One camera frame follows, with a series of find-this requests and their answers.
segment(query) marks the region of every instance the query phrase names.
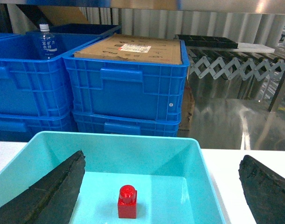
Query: bottle label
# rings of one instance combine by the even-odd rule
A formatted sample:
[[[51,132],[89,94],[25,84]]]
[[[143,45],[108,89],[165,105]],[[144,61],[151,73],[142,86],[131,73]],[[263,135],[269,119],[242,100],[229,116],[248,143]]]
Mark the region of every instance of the bottle label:
[[[57,54],[57,44],[55,38],[47,40],[41,39],[41,50],[46,56],[53,56]]]

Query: stacked crates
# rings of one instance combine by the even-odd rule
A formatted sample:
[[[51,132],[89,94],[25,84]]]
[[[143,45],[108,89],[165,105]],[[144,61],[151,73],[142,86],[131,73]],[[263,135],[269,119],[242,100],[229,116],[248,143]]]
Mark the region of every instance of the stacked crates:
[[[175,65],[65,54],[78,130],[176,137],[189,66],[183,41],[181,57]]]
[[[101,34],[119,32],[120,27]],[[0,140],[29,141],[40,131],[77,131],[73,94],[63,54],[98,41],[100,35],[54,33],[59,55],[41,60],[39,32],[0,34]]]

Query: bottle cap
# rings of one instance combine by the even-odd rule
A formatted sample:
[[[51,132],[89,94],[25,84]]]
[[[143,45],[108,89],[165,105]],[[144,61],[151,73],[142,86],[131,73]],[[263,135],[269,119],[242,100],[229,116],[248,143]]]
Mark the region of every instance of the bottle cap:
[[[131,185],[125,185],[120,189],[120,199],[125,203],[129,204],[135,201],[136,190]]]
[[[48,32],[49,31],[49,25],[48,24],[40,24],[40,30],[41,30],[41,32]]]

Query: water bottle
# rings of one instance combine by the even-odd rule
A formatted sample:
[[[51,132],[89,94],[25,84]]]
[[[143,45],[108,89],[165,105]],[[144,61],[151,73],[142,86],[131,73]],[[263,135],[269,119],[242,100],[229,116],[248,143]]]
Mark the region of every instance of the water bottle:
[[[57,41],[55,36],[49,32],[49,25],[40,24],[40,30],[39,42],[41,59],[48,60],[59,55]]]

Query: red lego brick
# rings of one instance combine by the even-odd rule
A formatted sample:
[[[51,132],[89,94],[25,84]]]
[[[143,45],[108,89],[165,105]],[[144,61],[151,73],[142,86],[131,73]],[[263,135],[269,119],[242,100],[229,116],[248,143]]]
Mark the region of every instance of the red lego brick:
[[[137,190],[131,185],[125,185],[120,189],[118,200],[119,218],[136,218]]]

